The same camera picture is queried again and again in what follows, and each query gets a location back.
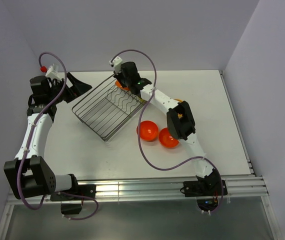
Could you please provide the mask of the orange bowl white inside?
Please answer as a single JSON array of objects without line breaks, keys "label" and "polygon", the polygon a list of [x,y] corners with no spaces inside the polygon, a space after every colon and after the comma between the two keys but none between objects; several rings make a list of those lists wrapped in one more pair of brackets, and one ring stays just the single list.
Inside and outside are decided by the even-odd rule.
[{"label": "orange bowl white inside", "polygon": [[118,88],[120,88],[120,89],[122,89],[122,90],[124,90],[124,91],[129,91],[129,90],[130,90],[128,87],[123,87],[123,86],[121,85],[121,83],[120,83],[118,80],[115,81],[115,85],[116,85]]}]

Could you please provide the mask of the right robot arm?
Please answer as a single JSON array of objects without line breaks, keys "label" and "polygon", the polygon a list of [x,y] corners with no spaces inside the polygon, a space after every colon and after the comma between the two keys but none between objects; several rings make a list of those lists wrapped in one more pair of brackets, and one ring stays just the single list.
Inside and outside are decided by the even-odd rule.
[{"label": "right robot arm", "polygon": [[133,61],[123,62],[120,57],[114,57],[110,62],[114,77],[122,87],[128,88],[135,96],[146,101],[146,106],[152,104],[166,116],[167,129],[174,140],[182,141],[191,151],[191,157],[172,167],[161,168],[152,164],[144,152],[142,157],[146,163],[158,171],[171,171],[188,163],[195,163],[196,185],[186,186],[184,194],[187,197],[224,195],[224,182],[217,167],[206,158],[196,134],[196,122],[190,105],[186,101],[177,101],[156,88],[156,81],[142,78]]}]

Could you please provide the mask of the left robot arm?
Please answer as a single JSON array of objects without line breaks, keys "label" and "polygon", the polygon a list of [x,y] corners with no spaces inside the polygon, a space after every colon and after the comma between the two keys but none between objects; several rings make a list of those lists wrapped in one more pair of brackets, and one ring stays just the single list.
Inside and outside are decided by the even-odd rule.
[{"label": "left robot arm", "polygon": [[62,191],[69,200],[79,196],[76,177],[69,173],[56,175],[44,160],[47,137],[57,112],[57,104],[70,103],[87,93],[92,86],[66,74],[71,87],[57,76],[36,76],[30,79],[32,95],[28,99],[27,130],[14,160],[4,164],[4,173],[14,196],[20,199],[51,195]]}]

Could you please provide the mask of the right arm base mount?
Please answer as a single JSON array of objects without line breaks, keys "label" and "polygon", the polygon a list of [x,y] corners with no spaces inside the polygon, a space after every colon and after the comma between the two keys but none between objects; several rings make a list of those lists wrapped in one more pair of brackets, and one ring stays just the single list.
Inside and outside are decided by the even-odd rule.
[{"label": "right arm base mount", "polygon": [[205,180],[184,181],[180,193],[186,198],[190,197],[204,197],[204,199],[197,200],[197,205],[201,211],[212,212],[220,203],[222,196],[228,195],[226,182],[222,180],[212,183]]}]

